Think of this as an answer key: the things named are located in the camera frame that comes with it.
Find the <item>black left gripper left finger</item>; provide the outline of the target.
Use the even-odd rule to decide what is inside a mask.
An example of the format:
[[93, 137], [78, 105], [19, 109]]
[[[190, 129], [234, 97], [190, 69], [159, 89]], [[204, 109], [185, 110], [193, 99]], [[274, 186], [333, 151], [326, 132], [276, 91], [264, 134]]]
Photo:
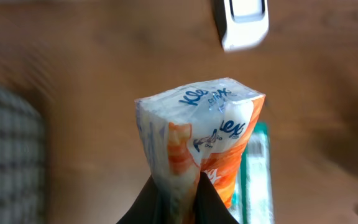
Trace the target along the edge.
[[166, 219], [162, 196], [150, 176], [130, 209], [117, 224], [165, 224]]

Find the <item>orange small box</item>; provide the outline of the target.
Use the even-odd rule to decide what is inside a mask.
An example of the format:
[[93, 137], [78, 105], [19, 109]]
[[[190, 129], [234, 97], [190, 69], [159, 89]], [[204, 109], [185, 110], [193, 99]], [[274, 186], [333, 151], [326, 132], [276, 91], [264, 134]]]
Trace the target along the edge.
[[135, 102], [136, 123], [170, 223], [188, 223], [201, 174], [225, 208], [265, 95], [231, 78], [190, 83]]

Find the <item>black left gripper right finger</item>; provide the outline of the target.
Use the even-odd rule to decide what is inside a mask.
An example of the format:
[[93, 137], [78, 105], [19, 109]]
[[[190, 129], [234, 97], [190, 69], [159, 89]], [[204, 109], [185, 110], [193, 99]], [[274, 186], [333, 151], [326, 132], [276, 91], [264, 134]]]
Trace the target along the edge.
[[200, 173], [194, 209], [196, 224], [238, 224], [204, 172]]

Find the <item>green 3M glove package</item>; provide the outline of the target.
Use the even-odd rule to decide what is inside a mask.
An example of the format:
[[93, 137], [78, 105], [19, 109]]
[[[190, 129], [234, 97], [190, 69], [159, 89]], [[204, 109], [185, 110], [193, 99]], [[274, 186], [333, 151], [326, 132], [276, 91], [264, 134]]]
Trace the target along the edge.
[[256, 124], [242, 155], [229, 212], [240, 224], [275, 223], [266, 123]]

